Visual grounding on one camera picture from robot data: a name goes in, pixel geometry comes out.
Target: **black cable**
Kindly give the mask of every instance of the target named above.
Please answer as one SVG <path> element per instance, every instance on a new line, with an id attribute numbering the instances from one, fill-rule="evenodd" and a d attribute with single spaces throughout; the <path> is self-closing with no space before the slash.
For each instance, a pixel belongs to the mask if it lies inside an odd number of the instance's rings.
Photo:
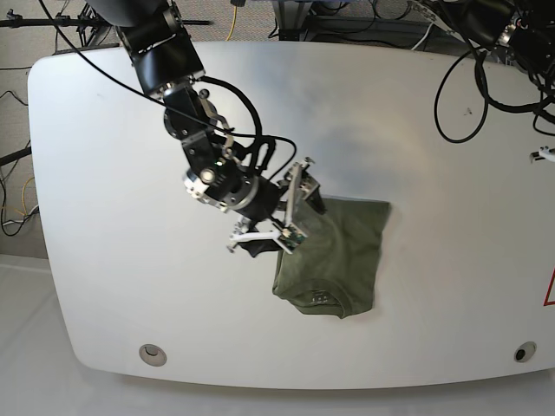
<path id="1" fill-rule="evenodd" d="M 25 106 L 25 107 L 28 107 L 28 106 L 29 106 L 29 104 L 27 104 L 25 101 L 23 101 L 21 98 L 19 98 L 19 97 L 16 95 L 16 93 L 14 93 L 14 92 L 11 91 L 11 90 L 4 91 L 4 92 L 2 93 L 2 95 L 0 95 L 0 99 L 2 99 L 6 94 L 11 94 L 11 96 L 14 97 L 16 100 L 18 100 L 19 103 L 20 103 L 21 105 L 23 105 L 23 106 Z"/>
<path id="2" fill-rule="evenodd" d="M 435 126 L 437 128 L 437 131 L 440 133 L 441 137 L 443 139 L 445 139 L 446 141 L 448 141 L 449 143 L 453 143 L 453 144 L 462 144 L 462 143 L 466 143 L 469 140 L 473 139 L 482 129 L 482 127 L 484 126 L 484 124 L 486 124 L 486 119 L 487 119 L 487 111 L 489 109 L 489 91 L 487 88 L 487 78 L 486 78 L 486 72 L 484 71 L 484 66 L 483 65 L 479 65 L 478 66 L 478 71 L 480 73 L 480 80 L 482 83 L 482 89 L 480 90 L 483 94 L 484 97 L 484 108 L 482 110 L 482 116 L 480 118 L 480 123 L 478 123 L 478 126 L 474 129 L 473 132 L 471 132 L 467 137 L 463 138 L 463 139 L 451 139 L 449 136 L 447 136 L 444 132 L 443 129 L 441 128 L 440 125 L 440 120 L 438 118 L 437 115 L 437 111 L 438 111 L 438 104 L 440 101 L 440 95 L 441 95 L 441 91 L 443 90 L 443 87 L 445 86 L 445 83 L 447 81 L 447 78 L 451 75 L 451 73 L 453 72 L 453 70 L 455 69 L 455 67 L 467 56 L 469 56 L 470 54 L 472 54 L 474 56 L 474 59 L 476 61 L 480 60 L 480 57 L 478 56 L 478 52 L 476 52 L 476 49 L 474 49 L 474 46 L 472 45 L 472 43 L 470 43 L 470 40 L 468 39 L 468 36 L 465 32 L 463 32 L 459 25 L 455 22 L 455 20 L 453 19 L 453 16 L 451 15 L 451 12 L 448 10 L 446 4 L 445 4 L 445 0 L 438 0 L 437 2 L 441 9 L 443 10 L 443 13 L 446 15 L 447 19 L 451 22 L 451 24 L 453 25 L 453 29 L 455 29 L 457 32 L 459 32 L 460 36 L 462 37 L 462 39 L 465 41 L 465 43 L 468 46 L 468 52 L 466 52 L 462 57 L 460 57 L 459 59 L 457 59 L 455 61 L 455 63 L 453 64 L 453 66 L 451 66 L 451 68 L 448 70 L 448 72 L 445 74 L 445 76 L 443 77 L 443 80 L 441 81 L 440 87 L 438 88 L 437 94 L 435 95 L 435 101 L 434 101 L 434 121 L 435 121 Z"/>
<path id="3" fill-rule="evenodd" d="M 437 26 L 435 26 L 435 25 L 432 26 L 432 29 L 430 30 L 430 33 L 428 33 L 428 36 L 426 36 L 426 39 L 424 39 L 424 44 L 422 45 L 422 52 L 426 52 L 426 48 L 428 47 L 428 41 L 432 37 L 432 34 L 435 31 L 435 28 L 437 28 Z"/>
<path id="4" fill-rule="evenodd" d="M 4 228 L 3 223 L 7 222 L 5 207 L 6 207 L 6 200 L 8 199 L 8 193 L 6 192 L 6 187 L 3 184 L 2 180 L 0 180 L 0 185 L 2 186 L 2 190 L 3 190 L 3 202 L 2 202 L 2 208 L 0 208 L 0 228 L 2 229 L 2 232 L 6 237 L 14 237 L 19 233 L 19 231 L 21 231 L 21 229 L 27 223 L 27 221 L 29 221 L 34 215 L 36 215 L 39 212 L 39 210 L 37 208 L 29 215 L 26 215 L 25 217 L 23 217 L 23 221 L 19 224 L 19 227 L 15 232 L 7 232 L 6 229 Z"/>
<path id="5" fill-rule="evenodd" d="M 254 173 L 256 170 L 256 164 L 258 163 L 258 154 L 260 152 L 260 147 L 264 144 L 262 140 L 262 121 L 260 120 L 260 116 L 258 115 L 257 109 L 252 104 L 251 100 L 241 91 L 239 88 L 235 87 L 234 85 L 230 84 L 229 82 L 218 80 L 216 78 L 212 78 L 211 76 L 203 76 L 199 79 L 201 82 L 206 82 L 207 84 L 217 85 L 219 87 L 225 88 L 228 91 L 234 93 L 249 111 L 252 117 L 252 122 L 254 123 L 254 133 L 256 135 L 254 142 L 247 148 L 248 151 L 251 152 L 251 162 L 249 164 L 249 172 Z M 272 154 L 276 150 L 276 141 L 271 140 L 271 142 L 266 143 L 268 145 L 268 150 L 266 151 L 266 157 L 264 157 L 264 162 L 261 166 L 261 169 L 265 169 L 264 165 L 267 165 Z"/>
<path id="6" fill-rule="evenodd" d="M 78 54 L 78 55 L 83 59 L 83 61 L 85 61 L 86 63 L 88 63 L 88 65 L 90 65 L 91 67 L 93 67 L 94 69 L 96 69 L 96 71 L 98 71 L 99 73 L 101 73 L 102 75 L 104 75 L 104 76 L 105 76 L 106 78 L 108 78 L 111 82 L 114 82 L 115 84 L 119 85 L 120 87 L 125 88 L 125 89 L 126 89 L 127 91 L 129 91 L 130 93 L 133 93 L 133 94 L 135 94 L 135 95 L 138 95 L 139 97 L 142 97 L 142 98 L 144 98 L 144 99 L 146 99 L 146 100 L 149 100 L 149 101 L 153 102 L 154 104 L 156 104 L 156 105 L 158 105 L 158 106 L 161 106 L 161 107 L 165 108 L 165 109 L 168 110 L 168 111 L 171 111 L 171 112 L 173 112 L 173 113 L 182 115 L 183 117 L 186 117 L 186 118 L 189 119 L 189 120 L 192 120 L 192 121 L 195 121 L 195 122 L 197 122 L 197 123 L 199 123 L 199 124 L 202 124 L 202 125 L 204 125 L 204 126 L 210 127 L 210 128 L 212 128 L 213 130 L 219 131 L 219 132 L 224 133 L 224 134 L 230 134 L 230 135 L 232 135 L 232 136 L 234 136 L 234 137 L 244 137 L 244 138 L 248 138 L 248 139 L 256 139 L 256 138 L 257 138 L 257 135 L 256 135 L 256 134 L 235 133 L 235 132 L 233 131 L 233 129 L 227 130 L 227 129 L 224 129 L 224 128 L 220 128 L 220 127 L 214 126 L 214 125 L 212 125 L 212 124 L 210 124 L 210 123 L 208 123 L 208 122 L 206 122 L 206 121 L 203 121 L 203 120 L 201 120 L 201 119 L 198 119 L 197 117 L 191 116 L 190 114 L 183 113 L 183 112 L 180 111 L 180 110 L 177 110 L 177 109 L 175 109 L 175 108 L 169 107 L 169 106 L 167 106 L 166 104 L 164 104 L 163 102 L 157 101 L 157 100 L 155 100 L 154 98 L 149 97 L 148 95 L 143 94 L 142 92 L 137 91 L 136 89 L 129 87 L 128 85 L 124 84 L 123 82 L 116 80 L 112 75 L 108 74 L 108 73 L 105 72 L 103 69 L 99 68 L 99 67 L 96 66 L 93 62 L 91 62 L 91 61 L 90 61 L 90 60 L 89 60 L 78 48 L 75 47 L 75 45 L 68 39 L 68 37 L 64 35 L 64 33 L 60 30 L 60 27 L 54 22 L 54 19 L 52 18 L 52 15 L 50 15 L 50 12 L 49 12 L 49 10 L 46 8 L 46 5 L 44 4 L 44 1 L 43 1 L 43 0 L 38 0 L 38 3 L 41 5 L 42 10 L 44 11 L 44 14 L 45 14 L 45 15 L 47 16 L 47 18 L 53 23 L 53 25 L 54 25 L 56 31 L 60 34 L 60 36 L 62 37 L 62 39 L 69 45 L 69 47 L 70 47 L 76 54 Z M 286 141 L 286 142 L 288 142 L 287 140 L 289 140 L 289 139 L 285 139 L 285 138 L 279 138 L 279 139 L 278 139 L 277 136 L 266 136 L 266 135 L 263 135 L 263 136 L 262 136 L 262 139 L 263 139 L 263 140 L 280 140 L 280 141 Z"/>
<path id="7" fill-rule="evenodd" d="M 31 144 L 31 140 L 29 139 L 25 147 L 29 147 L 30 144 Z M 11 174 L 16 169 L 17 164 L 19 163 L 19 160 L 21 159 L 16 160 L 16 163 L 14 163 L 14 165 L 11 167 L 10 171 L 6 174 L 6 176 L 2 174 L 2 167 L 0 167 L 0 180 L 3 180 L 4 182 L 6 182 L 10 178 Z"/>
<path id="8" fill-rule="evenodd" d="M 387 45 L 390 46 L 392 48 L 397 48 L 397 49 L 409 49 L 409 46 L 401 46 L 401 45 L 397 45 L 395 43 L 392 42 L 388 42 L 388 41 L 382 41 L 380 39 L 350 39 L 346 36 L 340 36 L 340 35 L 336 35 L 335 33 L 319 33 L 316 36 L 314 36 L 311 40 L 311 42 L 314 42 L 315 39 L 317 39 L 319 36 L 329 36 L 329 37 L 336 37 L 338 39 L 343 39 L 344 41 L 349 41 L 349 42 L 356 42 L 356 43 L 380 43 L 383 45 Z"/>
<path id="9" fill-rule="evenodd" d="M 20 68 L 0 68 L 0 71 L 23 71 L 25 69 L 31 69 L 33 67 L 20 67 Z"/>
<path id="10" fill-rule="evenodd" d="M 323 9 L 327 10 L 327 11 L 331 11 L 332 13 L 327 14 L 326 16 L 335 16 L 337 13 L 339 13 L 341 10 L 343 10 L 344 8 L 346 8 L 349 5 L 349 2 L 346 3 L 339 3 L 339 7 L 335 7 L 335 8 L 331 8 L 328 6 L 323 5 L 323 3 L 319 4 Z"/>
<path id="11" fill-rule="evenodd" d="M 68 6 L 69 6 L 69 0 L 65 0 L 65 2 L 63 2 L 62 9 L 58 12 L 56 17 L 62 17 L 62 13 L 68 8 Z M 58 51 L 58 32 L 55 33 L 55 37 L 54 37 L 54 53 L 56 53 L 57 51 Z"/>
<path id="12" fill-rule="evenodd" d="M 285 137 L 279 137 L 279 136 L 269 136 L 269 138 L 277 140 L 277 141 L 283 141 L 285 143 L 289 143 L 290 145 L 293 146 L 293 154 L 285 161 L 285 163 L 283 163 L 279 169 L 277 169 L 269 178 L 268 178 L 268 182 L 271 182 L 272 179 L 274 179 L 276 177 L 276 175 L 278 175 L 278 173 L 280 173 L 281 171 L 283 171 L 283 169 L 285 169 L 285 167 L 287 165 L 290 164 L 290 162 L 295 159 L 295 156 L 297 155 L 297 145 L 295 144 L 295 142 L 293 140 L 289 140 L 286 139 Z"/>
<path id="13" fill-rule="evenodd" d="M 320 27 L 320 29 L 323 30 L 327 30 L 329 32 L 332 33 L 337 33 L 338 35 L 353 35 L 355 33 L 361 33 L 361 32 L 365 32 L 366 30 L 369 30 L 375 23 L 375 15 L 372 18 L 372 22 L 370 22 L 370 24 L 368 26 L 366 26 L 363 29 L 359 29 L 359 30 L 335 30 L 335 29 L 330 29 L 330 28 L 326 28 L 325 26 L 322 26 L 322 22 L 317 22 L 317 25 Z"/>
<path id="14" fill-rule="evenodd" d="M 104 35 L 104 37 L 102 38 L 102 40 L 101 40 L 100 42 L 98 42 L 96 45 L 101 45 L 101 44 L 106 40 L 106 38 L 108 37 L 108 35 L 109 35 L 110 32 L 112 31 L 112 28 L 113 28 L 113 27 L 114 27 L 114 26 L 110 26 L 110 27 L 108 28 L 108 30 L 106 31 L 106 35 Z"/>
<path id="15" fill-rule="evenodd" d="M 276 32 L 278 32 L 278 20 L 277 19 L 274 19 L 274 20 L 276 21 L 276 25 L 274 26 L 274 29 L 268 35 L 268 39 L 272 39 L 276 36 L 279 36 L 279 34 L 276 33 Z"/>
<path id="16" fill-rule="evenodd" d="M 339 7 L 328 7 L 328 6 L 325 6 L 324 4 L 320 4 L 320 6 L 323 7 L 324 9 L 329 11 L 335 11 L 335 12 L 338 12 L 339 10 L 346 8 L 348 5 L 349 5 L 349 2 L 345 2 L 345 3 L 340 2 Z"/>
<path id="17" fill-rule="evenodd" d="M 372 10 L 374 11 L 374 15 L 378 18 L 378 19 L 383 19 L 383 17 L 380 16 L 380 14 L 378 13 L 378 0 L 368 0 L 369 3 L 372 6 Z M 393 17 L 390 18 L 389 20 L 401 20 L 404 19 L 405 17 L 407 17 L 408 13 L 410 13 L 410 11 L 412 10 L 412 5 L 411 3 L 407 2 L 407 8 L 405 9 L 405 11 L 402 12 L 402 14 L 398 17 Z"/>

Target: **yellow cable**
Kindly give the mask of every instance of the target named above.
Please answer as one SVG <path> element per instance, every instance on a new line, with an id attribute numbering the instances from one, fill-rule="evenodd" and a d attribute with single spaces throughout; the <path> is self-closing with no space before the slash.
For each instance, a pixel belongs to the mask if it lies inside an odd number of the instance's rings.
<path id="1" fill-rule="evenodd" d="M 235 22 L 237 21 L 237 6 L 233 6 L 235 8 L 235 10 L 233 11 L 233 22 L 232 22 L 232 28 L 229 31 L 229 35 L 227 36 L 227 39 L 225 39 L 225 41 L 229 41 L 232 38 L 233 35 L 233 30 L 235 29 Z"/>
<path id="2" fill-rule="evenodd" d="M 27 179 L 27 182 L 25 182 L 25 185 L 23 185 L 23 190 L 21 191 L 21 202 L 23 203 L 23 211 L 25 212 L 23 215 L 29 215 L 29 213 L 27 212 L 27 206 L 25 205 L 25 189 L 27 189 L 27 185 L 34 178 L 34 176 L 31 176 L 29 179 Z"/>
<path id="3" fill-rule="evenodd" d="M 8 209 L 13 210 L 13 211 L 17 212 L 18 214 L 21 214 L 25 217 L 24 212 L 19 211 L 17 208 L 14 208 L 13 206 L 5 205 L 2 208 L 4 208 L 5 210 L 8 210 Z"/>

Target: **white table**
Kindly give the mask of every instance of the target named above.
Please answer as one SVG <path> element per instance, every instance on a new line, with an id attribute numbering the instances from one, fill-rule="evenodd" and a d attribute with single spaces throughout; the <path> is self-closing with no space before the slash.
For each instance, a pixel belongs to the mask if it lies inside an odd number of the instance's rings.
<path id="1" fill-rule="evenodd" d="M 271 293 L 275 254 L 225 249 L 235 215 L 198 204 L 161 107 L 78 56 L 39 61 L 29 116 L 42 222 L 76 356 L 110 372 L 244 387 L 345 389 L 485 379 L 555 367 L 555 166 L 527 155 L 547 139 L 532 117 L 491 111 L 464 146 L 434 129 L 432 104 L 454 58 L 317 43 L 198 43 L 209 75 L 241 89 L 268 133 L 316 162 L 323 193 L 387 200 L 375 308 L 305 316 Z M 122 49 L 88 53 L 138 82 Z M 497 100 L 536 100 L 525 76 L 487 65 Z M 238 131 L 239 101 L 210 88 Z M 473 65 L 441 101 L 452 135 L 472 130 Z M 290 148 L 280 146 L 272 168 Z M 538 344 L 527 363 L 513 359 Z M 149 367 L 156 344 L 167 364 Z"/>

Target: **electrical wire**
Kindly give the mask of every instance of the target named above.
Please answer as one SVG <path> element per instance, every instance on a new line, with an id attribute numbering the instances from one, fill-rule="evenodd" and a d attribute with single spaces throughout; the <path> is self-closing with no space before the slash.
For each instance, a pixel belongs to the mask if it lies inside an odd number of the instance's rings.
<path id="1" fill-rule="evenodd" d="M 232 38 L 233 35 L 233 31 L 235 30 L 235 22 L 237 21 L 237 6 L 233 6 L 233 22 L 232 22 L 232 28 L 229 30 L 229 35 L 227 35 L 227 38 L 225 39 L 225 41 L 229 41 Z"/>
<path id="2" fill-rule="evenodd" d="M 29 211 L 29 216 L 31 215 L 35 215 L 35 211 L 38 209 L 38 205 L 35 205 L 33 207 L 33 209 L 31 211 Z M 6 225 L 11 225 L 11 224 L 21 224 L 25 222 L 25 216 L 23 216 L 23 219 L 9 219 L 8 221 L 5 221 L 3 223 L 4 226 Z"/>
<path id="3" fill-rule="evenodd" d="M 38 207 L 36 207 L 36 211 L 32 212 L 31 214 L 29 214 L 27 216 L 24 216 L 22 222 L 19 224 L 19 227 L 17 228 L 17 230 L 15 232 L 7 232 L 4 229 L 4 223 L 7 222 L 6 218 L 5 218 L 5 215 L 6 215 L 5 206 L 6 206 L 6 199 L 8 197 L 8 193 L 6 192 L 6 187 L 3 184 L 2 180 L 0 180 L 0 186 L 2 187 L 2 190 L 3 190 L 3 202 L 2 202 L 2 208 L 0 208 L 0 229 L 2 230 L 3 234 L 6 237 L 14 237 L 21 231 L 21 229 L 23 228 L 25 223 L 27 223 L 34 215 L 36 215 L 39 212 L 39 209 L 38 209 Z"/>
<path id="4" fill-rule="evenodd" d="M 106 32 L 106 35 L 104 35 L 104 37 L 102 38 L 102 40 L 101 40 L 100 42 L 98 42 L 96 45 L 101 45 L 101 44 L 106 40 L 106 38 L 108 37 L 108 35 L 109 35 L 110 32 L 112 31 L 112 28 L 113 28 L 113 27 L 114 27 L 114 26 L 110 26 L 110 27 L 108 28 L 108 30 L 107 30 L 107 32 Z"/>
<path id="5" fill-rule="evenodd" d="M 16 93 L 14 93 L 14 92 L 11 91 L 11 90 L 4 91 L 4 92 L 2 93 L 2 95 L 0 95 L 0 99 L 2 99 L 6 94 L 11 94 L 11 96 L 14 97 L 16 100 L 18 100 L 19 103 L 20 103 L 22 106 L 25 106 L 25 107 L 28 107 L 28 106 L 29 106 L 29 104 L 27 104 L 25 101 L 23 101 L 21 98 L 19 98 L 19 97 L 16 95 Z"/>
<path id="6" fill-rule="evenodd" d="M 410 50 L 416 50 L 420 45 L 422 45 L 422 43 L 428 39 L 428 36 L 430 34 L 430 31 L 432 30 L 432 28 L 434 27 L 433 23 L 430 23 L 430 25 L 428 26 L 428 30 L 426 30 L 426 33 L 424 34 L 424 36 L 422 37 L 422 39 L 420 41 L 418 41 L 416 43 L 415 46 L 413 46 Z"/>
<path id="7" fill-rule="evenodd" d="M 320 6 L 323 9 L 326 9 L 327 11 L 332 11 L 333 12 L 333 13 L 328 14 L 327 16 L 335 16 L 341 10 L 346 8 L 348 5 L 349 5 L 349 2 L 345 2 L 345 3 L 341 2 L 341 3 L 339 3 L 339 7 L 331 8 L 331 7 L 325 6 L 323 3 L 320 3 Z"/>
<path id="8" fill-rule="evenodd" d="M 342 10 L 342 9 L 346 8 L 348 5 L 349 5 L 349 2 L 345 2 L 345 3 L 340 2 L 339 7 L 328 7 L 324 4 L 320 4 L 320 6 L 322 6 L 324 9 L 329 10 L 329 11 L 335 11 L 335 12 L 338 12 L 339 10 Z"/>
<path id="9" fill-rule="evenodd" d="M 25 215 L 29 215 L 29 213 L 27 212 L 27 205 L 25 204 L 25 190 L 27 189 L 27 185 L 29 184 L 29 182 L 34 178 L 34 176 L 31 176 L 29 179 L 27 179 L 27 182 L 25 182 L 25 185 L 23 185 L 23 189 L 21 191 L 21 202 L 23 204 L 23 212 L 25 212 Z"/>
<path id="10" fill-rule="evenodd" d="M 29 141 L 28 141 L 27 144 L 25 145 L 25 148 L 29 147 L 30 144 L 31 144 L 31 140 L 29 139 Z M 1 180 L 3 180 L 4 182 L 8 180 L 8 178 L 9 178 L 9 177 L 11 176 L 11 174 L 14 172 L 14 169 L 16 169 L 17 164 L 19 163 L 19 160 L 21 160 L 21 159 L 16 160 L 16 163 L 11 167 L 10 171 L 9 171 L 8 174 L 5 175 L 5 176 L 3 175 L 2 167 L 0 167 L 0 179 L 1 179 Z"/>
<path id="11" fill-rule="evenodd" d="M 277 19 L 274 19 L 274 20 L 276 21 L 276 25 L 274 26 L 274 29 L 268 35 L 268 39 L 272 39 L 274 37 L 279 36 L 279 34 L 276 33 L 276 32 L 278 32 L 278 20 Z"/>
<path id="12" fill-rule="evenodd" d="M 372 10 L 374 11 L 374 15 L 378 18 L 378 19 L 383 19 L 383 17 L 380 16 L 380 14 L 378 13 L 378 0 L 368 0 L 368 2 L 371 4 L 372 6 Z M 389 20 L 401 20 L 404 19 L 405 17 L 407 17 L 408 13 L 410 13 L 410 11 L 412 10 L 412 4 L 410 2 L 407 2 L 407 8 L 405 9 L 405 11 L 402 12 L 401 15 L 399 15 L 398 17 L 393 17 Z"/>
<path id="13" fill-rule="evenodd" d="M 56 31 L 60 34 L 60 37 L 69 45 L 69 47 L 76 53 L 78 54 L 83 61 L 85 61 L 88 65 L 90 65 L 92 68 L 94 68 L 97 72 L 99 72 L 100 74 L 104 75 L 106 78 L 108 78 L 111 82 L 119 85 L 122 88 L 125 88 L 127 91 L 129 91 L 130 93 L 133 93 L 135 95 L 138 95 L 139 97 L 142 97 L 148 101 L 151 101 L 152 103 L 161 106 L 163 108 L 165 108 L 166 110 L 175 113 L 175 114 L 179 114 L 189 120 L 193 120 L 199 124 L 202 124 L 203 126 L 207 126 L 210 127 L 213 130 L 216 130 L 218 132 L 224 133 L 224 134 L 230 134 L 231 136 L 234 137 L 243 137 L 243 138 L 248 138 L 248 139 L 256 139 L 257 135 L 256 134 L 245 134 L 245 133 L 236 133 L 233 131 L 233 129 L 224 129 L 224 128 L 220 128 L 217 126 L 214 126 L 212 124 L 210 124 L 209 122 L 203 121 L 197 117 L 194 117 L 190 114 L 184 113 L 180 110 L 177 110 L 175 108 L 169 107 L 167 106 L 165 103 L 160 102 L 158 100 L 155 100 L 154 98 L 143 94 L 140 91 L 137 91 L 134 88 L 129 87 L 127 84 L 118 81 L 117 79 L 115 79 L 112 75 L 108 74 L 106 71 L 104 71 L 103 69 L 101 69 L 100 67 L 98 67 L 96 64 L 94 64 L 92 61 L 90 61 L 69 39 L 67 36 L 65 36 L 65 34 L 60 30 L 60 27 L 58 26 L 58 24 L 54 21 L 54 18 L 52 17 L 52 15 L 50 15 L 49 10 L 47 9 L 46 5 L 44 4 L 43 0 L 37 0 L 38 3 L 41 5 L 42 10 L 44 11 L 44 14 L 47 16 L 47 18 L 50 20 L 50 22 L 52 23 L 52 25 L 55 27 Z M 284 141 L 284 142 L 289 142 L 286 138 L 282 138 L 282 137 L 278 137 L 278 136 L 267 136 L 267 135 L 263 135 L 262 136 L 263 140 L 277 140 L 277 141 Z"/>
<path id="14" fill-rule="evenodd" d="M 351 39 L 349 37 L 340 36 L 340 35 L 337 35 L 335 33 L 319 33 L 318 35 L 314 36 L 311 39 L 311 42 L 314 42 L 314 40 L 317 39 L 319 36 L 335 37 L 337 39 L 342 39 L 344 41 L 354 42 L 354 43 L 380 43 L 382 45 L 390 46 L 391 48 L 397 48 L 397 49 L 407 49 L 408 48 L 406 46 L 397 45 L 395 43 L 388 42 L 388 41 L 382 41 L 380 39 Z"/>
<path id="15" fill-rule="evenodd" d="M 478 61 L 480 59 L 480 57 L 478 56 L 478 52 L 476 52 L 476 49 L 473 47 L 472 43 L 470 43 L 470 40 L 468 39 L 467 34 L 460 29 L 459 25 L 453 19 L 453 16 L 451 15 L 451 12 L 448 10 L 448 8 L 446 6 L 445 0 L 438 0 L 437 3 L 440 5 L 440 7 L 441 7 L 443 13 L 446 15 L 447 19 L 453 25 L 453 28 L 457 32 L 459 32 L 460 36 L 462 37 L 462 39 L 467 44 L 469 50 L 463 56 L 461 56 L 459 59 L 457 59 L 455 61 L 455 63 L 451 66 L 451 68 L 448 70 L 448 72 L 443 77 L 443 80 L 441 81 L 440 87 L 438 88 L 438 91 L 437 91 L 437 94 L 435 95 L 435 100 L 434 100 L 434 122 L 435 122 L 435 127 L 437 128 L 437 131 L 439 132 L 439 134 L 441 135 L 441 137 L 445 141 L 448 141 L 449 143 L 453 143 L 453 144 L 462 144 L 462 143 L 467 143 L 469 140 L 473 139 L 480 132 L 480 130 L 482 129 L 484 124 L 486 124 L 487 111 L 489 109 L 489 91 L 488 91 L 488 88 L 487 88 L 486 72 L 484 70 L 483 65 L 478 66 L 480 81 L 482 83 L 482 89 L 480 91 L 482 92 L 482 95 L 484 97 L 484 107 L 483 107 L 483 110 L 482 110 L 482 116 L 480 118 L 480 122 L 478 123 L 478 126 L 467 137 L 464 137 L 463 139 L 452 139 L 452 138 L 450 138 L 449 136 L 447 136 L 445 134 L 445 132 L 443 132 L 443 129 L 441 128 L 440 120 L 439 120 L 439 117 L 438 117 L 438 106 L 439 106 L 439 102 L 440 102 L 441 91 L 443 90 L 443 87 L 445 86 L 445 83 L 447 82 L 447 78 L 451 75 L 451 73 L 453 72 L 455 67 L 464 58 L 466 58 L 467 56 L 472 54 L 474 56 L 474 59 L 476 61 Z"/>
<path id="16" fill-rule="evenodd" d="M 12 210 L 13 212 L 17 212 L 19 215 L 23 215 L 25 217 L 25 212 L 19 211 L 17 208 L 14 208 L 13 206 L 3 205 L 2 208 L 4 208 L 5 210 Z"/>
<path id="17" fill-rule="evenodd" d="M 426 37 L 426 40 L 424 41 L 424 45 L 422 46 L 422 52 L 426 52 L 426 49 L 428 48 L 428 43 L 429 41 L 432 39 L 432 36 L 434 35 L 434 31 L 436 30 L 437 26 L 432 26 L 432 30 L 430 30 L 430 34 Z"/>
<path id="18" fill-rule="evenodd" d="M 0 68 L 0 71 L 24 71 L 25 69 L 31 69 L 33 67 L 19 67 L 19 68 Z"/>
<path id="19" fill-rule="evenodd" d="M 69 6 L 69 0 L 65 0 L 65 2 L 63 2 L 62 9 L 58 12 L 56 17 L 61 16 L 68 6 Z M 55 33 L 55 37 L 54 37 L 54 53 L 56 53 L 57 51 L 58 51 L 58 32 Z"/>
<path id="20" fill-rule="evenodd" d="M 330 29 L 330 28 L 326 28 L 325 26 L 322 26 L 321 22 L 317 22 L 317 25 L 320 27 L 320 29 L 323 30 L 327 30 L 328 32 L 331 33 L 336 33 L 338 35 L 354 35 L 355 33 L 361 33 L 361 32 L 365 32 L 366 30 L 369 30 L 375 23 L 375 15 L 372 17 L 372 22 L 370 22 L 370 24 L 362 29 L 358 29 L 358 30 L 335 30 L 335 29 Z"/>
<path id="21" fill-rule="evenodd" d="M 291 163 L 291 161 L 293 159 L 295 159 L 295 156 L 297 156 L 297 145 L 295 144 L 295 142 L 293 140 L 289 140 L 286 139 L 285 137 L 279 137 L 279 136 L 270 136 L 272 139 L 277 140 L 277 141 L 283 141 L 285 143 L 289 143 L 290 145 L 293 146 L 293 153 L 291 154 L 291 156 L 285 161 L 285 163 L 283 163 L 279 169 L 277 169 L 269 178 L 268 178 L 268 182 L 271 182 L 272 179 L 274 179 L 278 173 L 280 173 L 281 171 L 283 171 L 283 169 L 285 169 L 285 167 L 287 165 L 289 165 Z"/>

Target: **round hole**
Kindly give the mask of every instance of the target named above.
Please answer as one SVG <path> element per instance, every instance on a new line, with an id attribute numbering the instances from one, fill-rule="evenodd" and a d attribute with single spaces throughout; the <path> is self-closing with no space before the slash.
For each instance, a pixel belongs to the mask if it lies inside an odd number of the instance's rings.
<path id="1" fill-rule="evenodd" d="M 517 362 L 527 362 L 536 354 L 536 349 L 538 349 L 538 346 L 535 342 L 525 342 L 515 351 L 514 360 Z"/>
<path id="2" fill-rule="evenodd" d="M 145 352 L 151 357 L 155 357 L 156 355 L 158 355 L 158 349 L 151 345 L 148 345 L 145 347 Z"/>
<path id="3" fill-rule="evenodd" d="M 166 364 L 166 353 L 160 347 L 146 344 L 139 348 L 139 357 L 149 366 L 162 367 Z"/>
<path id="4" fill-rule="evenodd" d="M 517 354 L 514 355 L 514 358 L 516 358 L 517 361 L 522 361 L 522 359 L 524 359 L 524 357 L 526 357 L 526 351 L 524 349 L 518 350 Z"/>

